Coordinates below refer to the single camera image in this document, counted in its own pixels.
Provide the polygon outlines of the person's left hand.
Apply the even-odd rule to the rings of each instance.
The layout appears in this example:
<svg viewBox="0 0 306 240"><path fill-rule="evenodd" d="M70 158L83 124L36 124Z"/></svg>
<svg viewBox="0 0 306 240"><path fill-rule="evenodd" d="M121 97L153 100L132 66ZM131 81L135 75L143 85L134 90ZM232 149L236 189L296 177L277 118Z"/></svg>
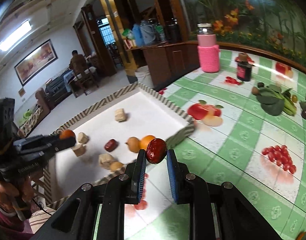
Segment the person's left hand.
<svg viewBox="0 0 306 240"><path fill-rule="evenodd" d="M15 197L20 196L25 203L30 204L34 192L29 177L25 179L19 189L10 183L0 181L0 207L7 213L14 212L12 200Z"/></svg>

